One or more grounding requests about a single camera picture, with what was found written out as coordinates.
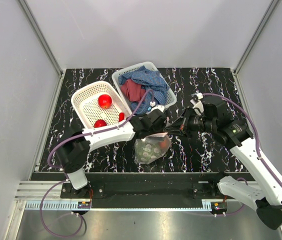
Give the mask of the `clear zip top bag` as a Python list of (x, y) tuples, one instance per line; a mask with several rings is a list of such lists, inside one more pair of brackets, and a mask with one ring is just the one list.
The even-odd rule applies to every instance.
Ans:
[(170, 147), (171, 140), (166, 132), (137, 139), (134, 143), (134, 162), (149, 165), (163, 157)]

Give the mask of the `green fake melon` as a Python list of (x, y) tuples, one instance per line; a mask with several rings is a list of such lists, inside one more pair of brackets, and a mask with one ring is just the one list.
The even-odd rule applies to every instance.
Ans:
[(134, 143), (134, 161), (149, 165), (163, 156), (159, 141), (154, 139), (137, 139)]

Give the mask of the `red fake chili pepper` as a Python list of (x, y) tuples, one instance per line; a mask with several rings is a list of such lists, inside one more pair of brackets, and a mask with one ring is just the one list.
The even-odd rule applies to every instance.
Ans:
[(118, 122), (122, 122), (123, 120), (125, 120), (125, 114), (123, 112), (119, 113), (119, 118), (118, 118)]

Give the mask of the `red fake apple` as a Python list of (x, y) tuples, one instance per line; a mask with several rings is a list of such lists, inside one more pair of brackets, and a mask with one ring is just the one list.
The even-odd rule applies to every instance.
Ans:
[(102, 109), (109, 109), (112, 105), (112, 98), (108, 94), (102, 94), (98, 97), (98, 105)]

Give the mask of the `red fake pomegranate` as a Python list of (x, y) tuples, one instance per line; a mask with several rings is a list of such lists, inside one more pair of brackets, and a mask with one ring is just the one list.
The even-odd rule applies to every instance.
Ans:
[(101, 128), (101, 127), (105, 127), (107, 126), (107, 123), (105, 120), (103, 119), (98, 119), (95, 123), (94, 123), (94, 128)]

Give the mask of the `orange fake fruit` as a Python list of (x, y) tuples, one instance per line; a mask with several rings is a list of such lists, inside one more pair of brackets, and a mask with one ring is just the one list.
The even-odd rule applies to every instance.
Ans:
[(161, 151), (167, 151), (170, 148), (170, 146), (171, 146), (171, 141), (168, 137), (159, 143), (159, 147)]

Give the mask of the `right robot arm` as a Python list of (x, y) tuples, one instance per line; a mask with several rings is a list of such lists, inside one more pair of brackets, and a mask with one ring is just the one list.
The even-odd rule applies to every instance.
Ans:
[(216, 142), (239, 159), (260, 188), (221, 173), (208, 185), (209, 195), (216, 199), (222, 195), (236, 199), (253, 209), (268, 228), (276, 230), (281, 227), (282, 175), (262, 152), (255, 125), (247, 126), (234, 120), (228, 113), (228, 104), (240, 111), (242, 108), (224, 96), (198, 93), (193, 104), (164, 131), (187, 138), (197, 132), (211, 134)]

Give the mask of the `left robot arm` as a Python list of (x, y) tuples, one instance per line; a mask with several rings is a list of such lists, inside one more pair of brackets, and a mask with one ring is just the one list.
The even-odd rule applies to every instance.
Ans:
[(118, 124), (73, 131), (69, 138), (59, 142), (50, 153), (61, 163), (71, 192), (78, 198), (89, 193), (88, 179), (83, 170), (88, 153), (117, 142), (129, 142), (160, 134), (166, 126), (167, 116), (155, 109), (142, 116), (130, 116)]

